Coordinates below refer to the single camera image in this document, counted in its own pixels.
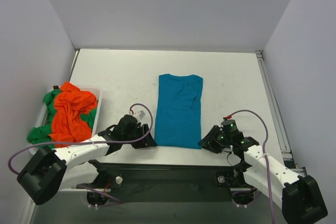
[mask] white plastic basket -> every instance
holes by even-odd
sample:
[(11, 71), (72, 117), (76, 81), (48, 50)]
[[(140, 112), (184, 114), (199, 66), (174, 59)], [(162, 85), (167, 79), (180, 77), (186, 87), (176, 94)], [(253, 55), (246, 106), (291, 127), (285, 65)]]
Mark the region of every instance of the white plastic basket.
[[(92, 87), (92, 86), (76, 85), (76, 87), (78, 87), (81, 91), (90, 91), (96, 96), (98, 100), (96, 117), (94, 118), (95, 121), (93, 123), (93, 128), (92, 128), (92, 136), (94, 136), (96, 134), (98, 116), (99, 116), (99, 111), (100, 111), (100, 106), (101, 106), (101, 101), (102, 101), (102, 90), (98, 87)], [(35, 127), (43, 126), (46, 123), (47, 123), (47, 106), (43, 103), (43, 107), (37, 118)], [(33, 155), (37, 152), (37, 150), (38, 150), (37, 147), (29, 149), (30, 153)]]

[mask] tabletop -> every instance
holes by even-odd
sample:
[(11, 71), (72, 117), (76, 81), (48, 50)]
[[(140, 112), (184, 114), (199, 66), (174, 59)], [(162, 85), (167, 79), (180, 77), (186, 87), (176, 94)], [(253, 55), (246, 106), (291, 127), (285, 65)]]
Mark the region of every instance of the tabletop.
[[(81, 49), (76, 60), (71, 83), (102, 89), (102, 104), (97, 132), (104, 130), (128, 114), (130, 105), (143, 103), (156, 116), (159, 75), (196, 74), (203, 78), (201, 128), (204, 137), (220, 125), (224, 116), (241, 109), (258, 113), (266, 122), (269, 140), (266, 151), (282, 164), (281, 150), (262, 81), (257, 56), (227, 52), (145, 51)], [(265, 129), (253, 114), (234, 115), (245, 136), (260, 144)], [(150, 124), (147, 115), (143, 123)], [(106, 163), (211, 165), (227, 166), (227, 153), (214, 154), (206, 150), (158, 146), (135, 150), (124, 145), (119, 151), (98, 160)], [(231, 164), (239, 158), (231, 155)]]

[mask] pile of clothes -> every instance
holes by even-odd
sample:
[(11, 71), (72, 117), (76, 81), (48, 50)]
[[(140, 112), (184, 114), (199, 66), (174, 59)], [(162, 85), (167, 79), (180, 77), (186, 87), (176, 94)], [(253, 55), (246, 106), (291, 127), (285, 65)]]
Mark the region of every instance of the pile of clothes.
[[(47, 123), (33, 128), (28, 137), (32, 144), (45, 142), (82, 142), (91, 138), (97, 112), (97, 98), (89, 91), (81, 91), (70, 82), (44, 96)], [(60, 148), (66, 144), (49, 145)]]

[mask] round bolt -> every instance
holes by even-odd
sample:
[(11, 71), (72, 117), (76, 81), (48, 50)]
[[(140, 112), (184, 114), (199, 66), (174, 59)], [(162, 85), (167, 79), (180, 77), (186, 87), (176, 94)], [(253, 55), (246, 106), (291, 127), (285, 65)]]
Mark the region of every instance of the round bolt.
[(218, 177), (218, 182), (220, 182), (221, 184), (224, 183), (224, 182), (225, 182), (225, 178), (224, 178), (224, 176), (222, 176), (222, 175), (219, 176), (219, 177)]
[(116, 181), (115, 181), (118, 185), (120, 185), (122, 183), (122, 177), (118, 176), (116, 177)]

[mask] white wall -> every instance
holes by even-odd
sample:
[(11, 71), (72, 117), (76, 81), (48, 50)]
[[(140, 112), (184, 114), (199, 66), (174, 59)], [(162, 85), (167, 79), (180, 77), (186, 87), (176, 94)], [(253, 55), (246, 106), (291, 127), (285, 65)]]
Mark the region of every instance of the white wall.
[(290, 0), (50, 0), (76, 48), (263, 49)]
[(43, 95), (69, 78), (74, 54), (49, 0), (0, 0), (0, 223), (18, 223), (27, 197), (7, 160), (26, 146)]
[(292, 0), (263, 53), (295, 160), (336, 219), (336, 1)]

